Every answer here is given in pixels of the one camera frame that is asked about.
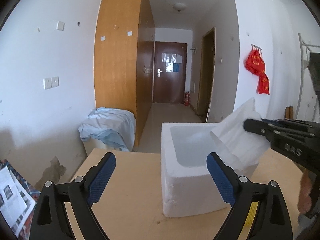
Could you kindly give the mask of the person right hand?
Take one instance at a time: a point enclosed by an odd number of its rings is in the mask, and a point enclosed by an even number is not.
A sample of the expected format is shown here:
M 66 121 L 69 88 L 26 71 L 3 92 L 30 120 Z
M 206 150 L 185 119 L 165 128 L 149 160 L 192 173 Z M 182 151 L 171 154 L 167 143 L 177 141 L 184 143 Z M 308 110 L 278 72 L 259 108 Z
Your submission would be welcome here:
M 312 200 L 310 193 L 312 190 L 312 183 L 309 177 L 309 171 L 304 170 L 302 178 L 300 180 L 300 192 L 298 198 L 297 208 L 301 214 L 306 214 L 312 207 Z

